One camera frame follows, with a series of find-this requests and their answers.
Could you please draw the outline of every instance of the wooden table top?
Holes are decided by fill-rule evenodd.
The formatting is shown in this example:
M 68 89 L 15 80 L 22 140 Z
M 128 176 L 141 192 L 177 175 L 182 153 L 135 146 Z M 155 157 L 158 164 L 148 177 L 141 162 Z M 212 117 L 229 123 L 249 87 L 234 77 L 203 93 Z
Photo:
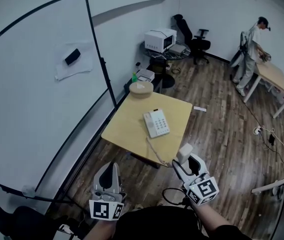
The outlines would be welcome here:
M 163 110 L 170 133 L 151 139 L 151 143 L 161 159 L 170 162 L 177 155 L 192 110 L 192 104 L 188 102 L 156 92 L 143 99 L 129 94 L 102 133 L 102 138 L 160 164 L 146 142 L 148 131 L 143 118 L 144 113 L 155 109 Z
M 257 63 L 258 74 L 284 92 L 284 73 L 271 62 Z

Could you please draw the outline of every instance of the whiteboard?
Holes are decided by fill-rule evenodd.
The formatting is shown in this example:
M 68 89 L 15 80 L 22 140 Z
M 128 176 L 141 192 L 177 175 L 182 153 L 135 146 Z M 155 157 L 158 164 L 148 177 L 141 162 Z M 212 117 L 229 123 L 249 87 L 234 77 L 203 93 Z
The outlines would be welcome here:
M 57 0 L 0 36 L 0 184 L 36 187 L 71 132 L 108 90 L 93 70 L 57 81 L 56 46 L 94 42 L 86 0 Z

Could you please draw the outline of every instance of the green bottle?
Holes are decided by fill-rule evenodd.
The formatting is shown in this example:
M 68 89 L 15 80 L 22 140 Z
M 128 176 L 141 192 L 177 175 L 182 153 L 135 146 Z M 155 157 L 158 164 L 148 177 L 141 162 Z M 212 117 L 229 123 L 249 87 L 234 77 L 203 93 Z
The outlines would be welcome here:
M 137 82 L 137 76 L 136 76 L 136 73 L 133 73 L 132 83 L 135 83 L 135 82 Z

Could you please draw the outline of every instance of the man in white shirt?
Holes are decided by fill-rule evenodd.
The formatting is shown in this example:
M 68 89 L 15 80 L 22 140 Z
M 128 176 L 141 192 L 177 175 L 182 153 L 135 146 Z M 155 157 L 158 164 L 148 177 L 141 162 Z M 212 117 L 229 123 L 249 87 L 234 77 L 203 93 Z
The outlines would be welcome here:
M 243 97 L 245 97 L 244 87 L 253 77 L 256 61 L 260 57 L 260 54 L 266 55 L 265 51 L 260 45 L 261 30 L 265 29 L 268 29 L 268 20 L 264 17 L 260 17 L 257 24 L 248 31 L 248 50 L 245 54 L 243 63 L 238 68 L 233 79 L 233 82 L 237 84 L 236 90 Z

